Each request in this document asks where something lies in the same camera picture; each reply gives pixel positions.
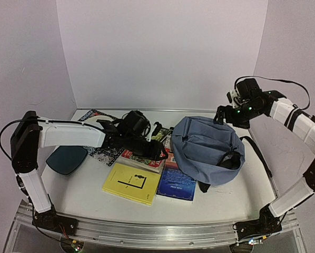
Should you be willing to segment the dark blue book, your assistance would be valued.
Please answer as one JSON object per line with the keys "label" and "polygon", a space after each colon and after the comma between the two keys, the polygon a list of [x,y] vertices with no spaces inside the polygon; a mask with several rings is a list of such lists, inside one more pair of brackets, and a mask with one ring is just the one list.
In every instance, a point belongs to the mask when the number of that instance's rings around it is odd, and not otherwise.
{"label": "dark blue book", "polygon": [[170,201],[192,203],[195,196],[196,180],[183,173],[173,154],[166,159],[156,196]]}

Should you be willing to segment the blue grey backpack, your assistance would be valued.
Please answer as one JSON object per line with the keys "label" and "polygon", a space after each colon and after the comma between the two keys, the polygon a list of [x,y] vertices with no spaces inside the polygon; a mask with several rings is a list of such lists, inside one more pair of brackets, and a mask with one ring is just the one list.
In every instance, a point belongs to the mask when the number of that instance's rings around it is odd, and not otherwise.
{"label": "blue grey backpack", "polygon": [[244,165],[243,140],[252,146],[268,177],[272,177],[264,156],[249,136],[239,137],[227,124],[203,116],[185,116],[173,129],[171,150],[179,169],[198,182],[206,193],[211,186],[232,181]]}

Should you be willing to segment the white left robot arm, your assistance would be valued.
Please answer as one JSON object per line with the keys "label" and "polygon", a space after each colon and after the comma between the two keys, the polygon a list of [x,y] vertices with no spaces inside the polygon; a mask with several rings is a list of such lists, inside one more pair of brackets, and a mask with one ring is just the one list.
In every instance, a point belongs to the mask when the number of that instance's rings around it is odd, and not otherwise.
{"label": "white left robot arm", "polygon": [[38,150],[55,147],[46,164],[55,172],[69,175],[87,157],[87,147],[126,149],[153,161],[168,157],[160,141],[153,140],[162,126],[151,124],[140,111],[130,111],[122,119],[104,116],[88,121],[53,120],[27,111],[11,136],[12,167],[17,181],[33,206],[32,224],[36,228],[73,236],[77,220],[57,214],[38,172]]}

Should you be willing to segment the green Alice in Wonderland book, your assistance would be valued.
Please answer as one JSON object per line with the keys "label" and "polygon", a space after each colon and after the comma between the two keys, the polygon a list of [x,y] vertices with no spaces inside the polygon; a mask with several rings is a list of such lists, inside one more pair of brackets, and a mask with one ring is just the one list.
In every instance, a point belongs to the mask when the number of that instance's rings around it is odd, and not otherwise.
{"label": "green Alice in Wonderland book", "polygon": [[151,140],[156,140],[163,143],[166,149],[171,149],[171,136],[173,133],[174,127],[170,128],[161,128],[157,135],[152,136]]}

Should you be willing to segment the red floral book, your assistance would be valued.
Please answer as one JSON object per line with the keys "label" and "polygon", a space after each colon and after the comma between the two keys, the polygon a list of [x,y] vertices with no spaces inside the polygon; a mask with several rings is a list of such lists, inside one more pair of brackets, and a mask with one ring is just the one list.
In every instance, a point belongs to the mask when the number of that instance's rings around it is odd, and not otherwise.
{"label": "red floral book", "polygon": [[133,166],[135,168],[150,170],[156,173],[160,173],[164,168],[165,160],[155,161],[147,158],[140,158],[134,156],[133,153],[129,150],[125,150],[119,156],[119,162],[122,162],[125,165]]}

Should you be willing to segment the yellow book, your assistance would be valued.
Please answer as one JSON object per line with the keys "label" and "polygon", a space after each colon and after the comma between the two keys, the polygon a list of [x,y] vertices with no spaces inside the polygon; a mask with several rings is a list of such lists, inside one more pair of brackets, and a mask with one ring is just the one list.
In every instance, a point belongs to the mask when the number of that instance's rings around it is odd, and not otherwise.
{"label": "yellow book", "polygon": [[116,163],[102,190],[150,206],[154,200],[161,175]]}

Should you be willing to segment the cream and blue plate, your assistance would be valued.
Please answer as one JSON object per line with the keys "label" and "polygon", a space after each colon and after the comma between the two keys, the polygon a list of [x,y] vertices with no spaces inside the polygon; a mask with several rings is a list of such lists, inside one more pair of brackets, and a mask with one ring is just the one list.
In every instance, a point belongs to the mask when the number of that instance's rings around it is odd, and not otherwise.
{"label": "cream and blue plate", "polygon": [[96,116],[93,116],[93,117],[90,117],[88,119],[86,119],[84,121],[85,124],[90,124],[90,125],[95,125],[97,127],[100,127],[101,124],[97,122],[97,120],[108,120],[108,117],[106,116],[103,116],[103,115],[96,115]]}

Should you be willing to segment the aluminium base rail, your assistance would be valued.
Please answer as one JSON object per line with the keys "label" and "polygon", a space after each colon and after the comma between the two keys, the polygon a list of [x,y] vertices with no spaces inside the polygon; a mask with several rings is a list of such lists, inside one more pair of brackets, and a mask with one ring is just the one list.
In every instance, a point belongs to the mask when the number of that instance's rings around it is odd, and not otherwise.
{"label": "aluminium base rail", "polygon": [[231,222],[194,225],[154,225],[106,221],[62,214],[74,220],[63,234],[33,225],[32,207],[21,203],[10,228],[4,252],[74,252],[69,239],[88,246],[139,250],[246,249],[248,252],[306,252],[302,233],[293,212],[286,215],[281,231],[241,239]]}

